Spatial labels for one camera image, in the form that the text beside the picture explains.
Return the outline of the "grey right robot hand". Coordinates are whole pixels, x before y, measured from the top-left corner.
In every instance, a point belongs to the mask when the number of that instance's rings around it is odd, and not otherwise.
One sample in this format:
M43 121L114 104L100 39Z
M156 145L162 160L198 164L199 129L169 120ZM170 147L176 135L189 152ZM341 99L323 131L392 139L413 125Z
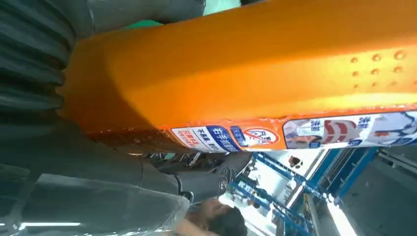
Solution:
M141 20L203 15L203 0L0 3L0 233L3 236L245 236L237 207L189 201L196 182L90 141L59 116L56 87L76 43Z

